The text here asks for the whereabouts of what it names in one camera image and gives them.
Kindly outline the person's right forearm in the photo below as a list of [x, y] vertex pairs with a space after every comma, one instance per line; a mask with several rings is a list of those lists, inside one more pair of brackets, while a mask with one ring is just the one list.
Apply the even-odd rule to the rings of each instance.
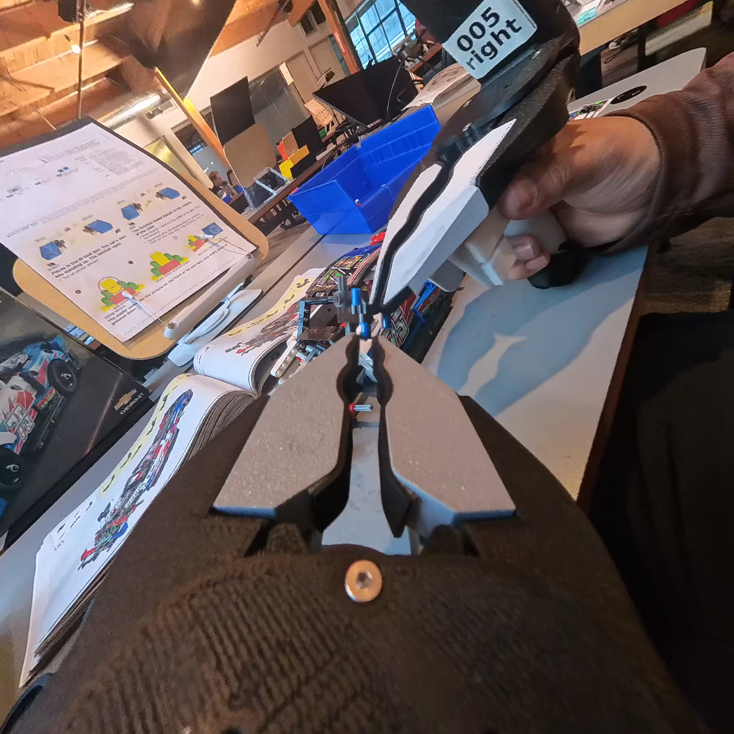
[[733, 217], [733, 54], [683, 89], [649, 97], [621, 112], [645, 125], [660, 169], [645, 215], [609, 246], [654, 245], [716, 217]]

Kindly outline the black toy car box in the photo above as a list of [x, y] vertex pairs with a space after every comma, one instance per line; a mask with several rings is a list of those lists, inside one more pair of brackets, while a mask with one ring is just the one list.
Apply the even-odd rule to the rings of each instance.
[[2, 550], [152, 408], [149, 395], [2, 289]]

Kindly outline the yellow plastic bin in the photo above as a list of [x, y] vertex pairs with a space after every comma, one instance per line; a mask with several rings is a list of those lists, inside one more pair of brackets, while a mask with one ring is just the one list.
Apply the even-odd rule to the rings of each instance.
[[280, 162], [280, 174], [287, 180], [293, 180], [301, 175], [314, 161], [314, 155], [308, 146], [303, 145], [289, 158]]

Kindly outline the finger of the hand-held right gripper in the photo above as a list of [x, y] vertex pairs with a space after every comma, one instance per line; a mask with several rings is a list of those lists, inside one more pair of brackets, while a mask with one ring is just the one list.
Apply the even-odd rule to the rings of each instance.
[[460, 156], [406, 235], [388, 226], [379, 260], [379, 311], [388, 310], [406, 288], [420, 287], [490, 214], [478, 180], [515, 123], [490, 131]]
[[445, 166], [435, 162], [422, 170], [406, 189], [404, 197], [388, 221], [388, 228], [375, 269], [370, 307], [384, 307], [392, 298], [388, 291], [397, 256], [415, 233], [421, 217], [434, 203], [444, 187]]

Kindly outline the person's right hand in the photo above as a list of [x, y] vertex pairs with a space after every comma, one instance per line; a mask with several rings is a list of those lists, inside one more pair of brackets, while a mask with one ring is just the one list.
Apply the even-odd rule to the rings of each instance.
[[661, 153], [626, 116], [571, 121], [518, 170], [497, 208], [521, 221], [550, 212], [567, 238], [593, 249], [625, 238], [647, 213]]

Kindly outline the black monitor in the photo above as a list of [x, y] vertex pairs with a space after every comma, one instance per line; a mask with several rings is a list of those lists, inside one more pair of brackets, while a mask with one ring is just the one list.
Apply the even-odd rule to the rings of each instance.
[[210, 98], [214, 130], [222, 145], [255, 124], [247, 76]]

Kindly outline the grey desk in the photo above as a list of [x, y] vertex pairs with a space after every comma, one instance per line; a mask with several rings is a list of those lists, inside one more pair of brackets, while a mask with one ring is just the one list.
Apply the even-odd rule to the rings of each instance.
[[[687, 84], [705, 63], [694, 49], [623, 79], [577, 104], [647, 85], [645, 95]], [[297, 270], [328, 264], [362, 244], [349, 237], [304, 234], [258, 278], [265, 297], [259, 315], [275, 304]], [[637, 329], [638, 296], [647, 250], [592, 258], [570, 286], [539, 290], [527, 282], [485, 289], [470, 278], [423, 365], [459, 394], [472, 397], [540, 460], [576, 500], [596, 473]], [[35, 556], [50, 530], [76, 509], [126, 454], [142, 432], [141, 418], [23, 535], [1, 559], [2, 720], [18, 696], [32, 602]], [[347, 508], [326, 530], [326, 544], [355, 540], [388, 553], [408, 551], [408, 536], [394, 539], [382, 515], [377, 481], [377, 425], [369, 419], [354, 441], [356, 483]]]

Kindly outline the brick-built toy race car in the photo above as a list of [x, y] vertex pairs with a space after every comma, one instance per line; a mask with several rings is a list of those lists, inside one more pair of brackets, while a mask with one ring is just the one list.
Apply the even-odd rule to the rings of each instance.
[[[367, 299], [373, 270], [385, 232], [372, 235], [370, 243], [337, 258], [310, 285], [298, 305], [288, 311], [289, 335], [271, 375], [283, 381], [357, 327], [357, 315], [349, 307], [351, 290], [360, 286]], [[452, 292], [427, 281], [418, 294], [410, 294], [387, 322], [376, 317], [372, 334], [391, 341], [413, 359], [422, 361], [451, 309]]]

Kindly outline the blue plastic bin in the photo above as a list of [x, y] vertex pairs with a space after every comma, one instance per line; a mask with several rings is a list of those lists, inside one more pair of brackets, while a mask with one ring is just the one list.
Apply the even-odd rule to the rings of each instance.
[[372, 234], [432, 146], [440, 123], [423, 106], [351, 147], [289, 196], [318, 234]]

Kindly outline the small black blue brick assembly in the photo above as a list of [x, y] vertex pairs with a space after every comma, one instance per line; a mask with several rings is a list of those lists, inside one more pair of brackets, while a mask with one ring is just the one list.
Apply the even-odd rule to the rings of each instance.
[[346, 335], [355, 334], [363, 341], [372, 339], [373, 322], [378, 312], [364, 297], [361, 287], [348, 287], [344, 277], [337, 278], [333, 304]]

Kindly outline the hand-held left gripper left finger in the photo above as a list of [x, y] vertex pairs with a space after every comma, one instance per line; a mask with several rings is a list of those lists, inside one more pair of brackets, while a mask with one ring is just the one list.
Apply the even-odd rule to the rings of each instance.
[[247, 438], [213, 509], [322, 533], [349, 494], [351, 415], [360, 339], [349, 335], [277, 388]]

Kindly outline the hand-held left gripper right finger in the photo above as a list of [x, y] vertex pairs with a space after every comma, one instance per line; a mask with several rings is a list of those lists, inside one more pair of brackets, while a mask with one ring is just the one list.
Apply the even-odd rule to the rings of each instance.
[[516, 506], [455, 390], [373, 339], [382, 508], [395, 537], [513, 516]]

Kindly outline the open instruction booklet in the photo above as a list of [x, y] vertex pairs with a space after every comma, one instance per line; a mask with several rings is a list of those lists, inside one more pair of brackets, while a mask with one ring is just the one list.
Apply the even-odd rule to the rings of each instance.
[[81, 617], [97, 579], [166, 483], [259, 394], [272, 370], [269, 354], [293, 335], [299, 301], [323, 272], [297, 276], [267, 312], [200, 349], [110, 475], [46, 535], [35, 559], [20, 685]]

